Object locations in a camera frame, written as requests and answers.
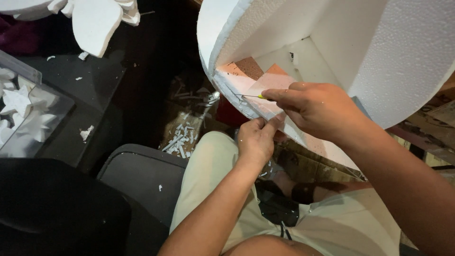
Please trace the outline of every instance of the left hand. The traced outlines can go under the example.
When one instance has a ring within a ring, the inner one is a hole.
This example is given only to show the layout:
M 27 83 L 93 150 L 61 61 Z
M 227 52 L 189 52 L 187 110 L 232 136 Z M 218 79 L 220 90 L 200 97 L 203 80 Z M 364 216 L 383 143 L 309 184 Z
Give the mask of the left hand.
M 262 169 L 272 157 L 273 138 L 285 117 L 286 114 L 281 113 L 268 122 L 264 118 L 255 118 L 244 123 L 238 132 L 239 162 L 245 159 L 246 162 Z

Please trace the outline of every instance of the hand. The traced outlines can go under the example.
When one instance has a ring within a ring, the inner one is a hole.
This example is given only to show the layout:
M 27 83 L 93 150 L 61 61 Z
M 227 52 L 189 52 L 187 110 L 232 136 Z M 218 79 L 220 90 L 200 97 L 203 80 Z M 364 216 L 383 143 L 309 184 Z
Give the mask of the hand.
M 261 170 L 272 157 L 273 138 L 276 133 L 282 134 L 277 130 L 285 117 L 282 113 L 268 122 L 264 118 L 255 118 L 244 123 L 238 132 L 238 162 L 253 164 Z
M 262 95 L 275 100 L 302 131 L 338 146 L 375 125 L 333 84 L 294 82 L 289 89 L 268 89 Z

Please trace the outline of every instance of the black drawstring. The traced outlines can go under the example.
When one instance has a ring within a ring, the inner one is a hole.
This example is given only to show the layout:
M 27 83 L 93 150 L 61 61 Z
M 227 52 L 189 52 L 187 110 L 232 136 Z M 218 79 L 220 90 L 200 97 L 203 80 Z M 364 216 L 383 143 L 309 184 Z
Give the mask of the black drawstring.
M 289 231 L 288 229 L 286 228 L 286 226 L 284 225 L 284 222 L 281 221 L 281 237 L 284 238 L 284 231 L 286 231 L 286 235 L 288 236 L 288 239 L 292 241 L 292 238 L 291 238 L 291 234 L 289 234 Z

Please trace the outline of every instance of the clear plastic container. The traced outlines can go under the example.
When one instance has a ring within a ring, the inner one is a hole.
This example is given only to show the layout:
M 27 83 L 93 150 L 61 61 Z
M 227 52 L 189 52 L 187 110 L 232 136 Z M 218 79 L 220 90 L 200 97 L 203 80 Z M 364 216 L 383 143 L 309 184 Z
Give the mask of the clear plastic container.
M 41 72 L 0 51 L 0 69 L 5 68 L 14 73 L 14 78 L 5 79 L 0 74 L 0 82 L 9 85 L 0 85 L 0 111 L 5 110 L 0 114 L 0 157 L 34 157 L 74 101 L 42 84 Z

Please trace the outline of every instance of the forearm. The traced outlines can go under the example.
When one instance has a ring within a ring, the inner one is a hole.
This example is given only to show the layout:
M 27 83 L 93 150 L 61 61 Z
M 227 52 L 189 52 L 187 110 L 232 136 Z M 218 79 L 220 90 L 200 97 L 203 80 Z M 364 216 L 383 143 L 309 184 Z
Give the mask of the forearm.
M 357 164 L 405 234 L 428 255 L 453 250 L 455 189 L 378 126 L 340 146 Z
M 215 190 L 170 234 L 158 255 L 219 255 L 260 169 L 239 159 Z

